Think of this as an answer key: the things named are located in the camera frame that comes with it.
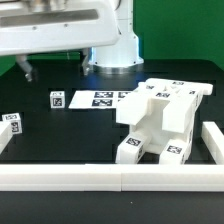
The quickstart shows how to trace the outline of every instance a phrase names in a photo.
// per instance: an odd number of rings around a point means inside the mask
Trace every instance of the black tabletop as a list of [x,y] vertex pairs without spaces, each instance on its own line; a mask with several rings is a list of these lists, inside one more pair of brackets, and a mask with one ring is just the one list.
[[[151,60],[143,71],[83,76],[75,61],[32,61],[39,81],[27,83],[14,66],[0,77],[0,115],[19,112],[23,134],[14,136],[0,164],[114,163],[128,126],[115,110],[70,110],[76,90],[133,90],[148,78],[214,85],[196,113],[192,154],[187,163],[214,164],[202,142],[203,121],[224,122],[224,72],[204,60]],[[65,109],[50,108],[50,92],[63,90]],[[141,163],[157,163],[147,154]],[[189,192],[0,192],[0,223],[222,223],[222,193]]]

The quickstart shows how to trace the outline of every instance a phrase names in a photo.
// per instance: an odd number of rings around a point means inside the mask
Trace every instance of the white foam block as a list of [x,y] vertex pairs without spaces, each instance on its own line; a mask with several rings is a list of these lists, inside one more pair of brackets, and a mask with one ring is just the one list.
[[224,136],[215,122],[203,122],[202,139],[218,165],[224,165]]
[[3,165],[1,191],[84,191],[84,165]]
[[0,121],[0,153],[4,150],[4,148],[9,143],[12,138],[12,128],[10,122],[2,122]]
[[176,97],[163,110],[162,129],[184,133],[195,113],[195,97]]
[[121,166],[122,191],[224,191],[224,166]]
[[65,92],[52,91],[50,93],[51,108],[64,108],[65,107]]
[[85,165],[85,191],[121,191],[119,165]]
[[144,155],[144,144],[147,137],[132,133],[118,146],[116,163],[117,164],[137,164]]
[[19,113],[15,114],[3,114],[3,121],[9,121],[11,123],[12,134],[21,134],[22,133],[22,124]]
[[181,140],[170,140],[159,157],[159,164],[178,165],[185,162],[188,144]]
[[116,122],[136,125],[146,114],[150,103],[147,94],[132,92],[118,102],[116,110]]

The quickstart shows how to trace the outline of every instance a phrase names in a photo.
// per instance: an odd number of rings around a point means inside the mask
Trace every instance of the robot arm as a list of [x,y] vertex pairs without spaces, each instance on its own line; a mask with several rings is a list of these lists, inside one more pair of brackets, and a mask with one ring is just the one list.
[[0,0],[0,55],[116,43],[116,0]]
[[143,63],[132,24],[133,0],[0,0],[0,56],[17,55],[28,81],[26,56],[42,52],[84,49],[84,74],[120,72]]

